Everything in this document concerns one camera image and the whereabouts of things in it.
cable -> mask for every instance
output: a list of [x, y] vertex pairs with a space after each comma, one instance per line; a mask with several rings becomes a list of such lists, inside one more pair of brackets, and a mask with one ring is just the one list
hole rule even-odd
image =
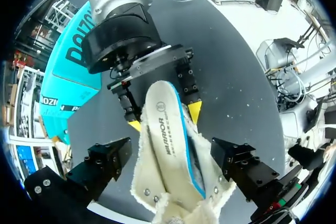
[[316, 31], [315, 35], [311, 38], [311, 40], [309, 41], [308, 47], [307, 47], [307, 56], [306, 56], [306, 67], [304, 68], [304, 72], [307, 70], [307, 66], [308, 66], [308, 54], [309, 54], [309, 47], [311, 42], [313, 41], [314, 37], [317, 36], [317, 33], [319, 32], [319, 29]]
[[319, 89], [323, 88], [324, 86], [326, 86], [326, 85], [328, 85], [328, 84], [330, 84], [330, 83], [331, 83], [331, 81], [329, 81], [329, 82], [327, 82], [326, 84], [324, 84], [323, 86], [321, 86], [321, 87], [319, 87], [319, 88], [315, 89], [314, 91], [310, 91], [310, 92], [309, 92], [309, 93], [307, 93], [307, 94], [314, 93], [315, 91], [317, 91], [317, 90], [319, 90]]
[[[282, 73], [285, 73], [285, 71], [280, 72], [280, 73], [278, 74], [278, 76], [277, 76], [277, 79], [283, 80], [283, 78], [280, 77], [280, 75], [281, 75]], [[294, 75], [295, 78], [298, 80], [298, 83], [299, 83], [299, 89], [300, 89], [299, 94], [297, 95], [297, 97], [296, 97], [295, 99], [291, 99], [289, 96], [292, 95], [292, 94], [291, 94], [288, 90], [286, 90], [285, 88], [282, 88], [281, 86], [282, 86], [284, 83], [280, 84], [279, 81], [277, 81], [277, 84], [278, 84], [278, 91], [281, 92], [281, 93], [286, 94], [288, 97], [285, 97], [285, 99], [286, 99], [287, 101], [289, 101], [289, 102], [296, 102], [296, 103], [298, 103], [298, 101], [300, 100], [300, 98], [303, 96], [301, 102], [299, 102], [299, 104], [300, 104], [300, 103], [303, 102], [303, 100], [304, 100], [305, 97], [306, 97], [306, 89], [305, 89], [305, 85], [304, 85], [304, 83], [302, 82], [301, 78], [296, 74], [296, 72], [294, 72], [293, 70], [289, 70], [288, 73]]]
[[300, 223], [299, 218], [288, 208], [288, 207], [281, 207], [273, 212], [270, 212], [264, 216], [261, 217], [261, 219], [257, 219], [255, 221], [250, 222], [249, 224], [262, 224], [265, 221], [267, 221], [268, 219], [270, 219], [271, 217], [273, 217], [276, 214], [279, 214], [281, 212], [287, 212], [288, 215], [295, 221], [295, 223]]

black clamp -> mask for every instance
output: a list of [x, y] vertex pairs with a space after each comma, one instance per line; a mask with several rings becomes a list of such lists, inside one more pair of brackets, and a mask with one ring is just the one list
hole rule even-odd
[[190, 66], [190, 59], [193, 57], [193, 51], [191, 49], [186, 50], [186, 55], [186, 58], [178, 61], [175, 71], [184, 94], [183, 103], [188, 105], [201, 101], [201, 97], [199, 95], [194, 72]]
[[118, 95], [118, 100], [120, 102], [122, 109], [124, 110], [125, 113], [124, 117], [126, 121], [128, 122], [140, 121], [141, 110], [137, 106], [137, 103], [135, 102], [135, 99], [131, 91], [129, 91], [128, 89], [130, 85], [131, 83], [129, 81], [123, 82], [122, 85], [113, 89], [112, 93]]

shelf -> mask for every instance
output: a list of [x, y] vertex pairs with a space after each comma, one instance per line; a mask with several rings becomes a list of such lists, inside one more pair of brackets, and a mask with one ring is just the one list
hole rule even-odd
[[33, 81], [32, 81], [32, 85], [31, 85], [31, 89], [30, 89], [30, 93], [31, 93], [31, 97], [30, 97], [30, 103], [28, 106], [28, 132], [29, 132], [29, 137], [34, 137], [33, 135], [33, 120], [34, 118], [32, 118], [33, 114], [34, 114], [34, 106], [33, 106], [33, 97], [34, 97], [34, 89], [36, 87], [36, 77], [37, 77], [37, 73], [34, 74], [33, 77]]
[[24, 78], [24, 73], [21, 73], [18, 85], [17, 85], [17, 91], [16, 91], [16, 98], [15, 98], [15, 105], [14, 105], [14, 135], [17, 136], [17, 124], [19, 117], [17, 115], [18, 109], [20, 108], [20, 101], [22, 98], [22, 89], [23, 89], [23, 78]]

wire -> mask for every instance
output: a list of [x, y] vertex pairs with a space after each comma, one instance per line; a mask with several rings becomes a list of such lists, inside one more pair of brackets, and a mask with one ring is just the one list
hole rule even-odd
[[326, 85], [328, 85], [328, 84], [330, 84], [330, 83], [331, 83], [331, 81], [329, 81], [329, 82], [327, 82], [326, 84], [322, 85], [321, 87], [319, 87], [319, 88], [315, 89], [314, 91], [310, 91], [310, 92], [309, 92], [309, 93], [307, 93], [307, 94], [314, 93], [315, 91], [317, 91], [317, 90], [319, 90], [319, 89], [321, 89], [321, 88], [325, 87]]
[[265, 221], [267, 221], [268, 219], [270, 219], [271, 217], [273, 217], [274, 215], [279, 214], [281, 212], [287, 212], [288, 215], [295, 221], [295, 223], [300, 223], [299, 218], [295, 214], [293, 214], [293, 212], [288, 207], [281, 207], [281, 208], [279, 208], [279, 209], [277, 209], [273, 212], [270, 212], [266, 215], [263, 215], [262, 219], [259, 218], [255, 221], [250, 222], [249, 224], [262, 224]]

black metal bracket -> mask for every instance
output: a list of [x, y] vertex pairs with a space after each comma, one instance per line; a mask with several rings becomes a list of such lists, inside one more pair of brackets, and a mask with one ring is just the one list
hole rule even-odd
[[124, 110], [126, 121], [140, 121], [141, 109], [138, 107], [131, 91], [128, 89], [130, 85], [131, 83], [129, 81], [123, 82], [122, 85], [113, 89], [112, 93], [118, 95], [118, 100]]
[[87, 205], [98, 200], [112, 178], [119, 178], [119, 152], [129, 140], [127, 137], [105, 145], [95, 144], [88, 149], [84, 161], [66, 174], [66, 179], [48, 166], [28, 176], [25, 188], [41, 214], [51, 216], [51, 223], [118, 223], [96, 215]]
[[[246, 200], [257, 205], [258, 209], [251, 216], [252, 221], [283, 206], [294, 207], [307, 191], [307, 184], [298, 184], [297, 175], [302, 166], [295, 167], [282, 179], [278, 179], [279, 173], [254, 153], [255, 149], [249, 144], [237, 145], [218, 138], [212, 141], [211, 155], [222, 168], [224, 177], [228, 181], [232, 179]], [[291, 218], [282, 212], [263, 223], [274, 223], [275, 220], [276, 223], [289, 223]]]
[[192, 49], [185, 51], [185, 58], [179, 60], [175, 66], [175, 71], [179, 80], [179, 84], [183, 90], [182, 102], [184, 104], [192, 104], [194, 102], [201, 101], [200, 93], [194, 76], [194, 72], [191, 69], [190, 59], [194, 56]]

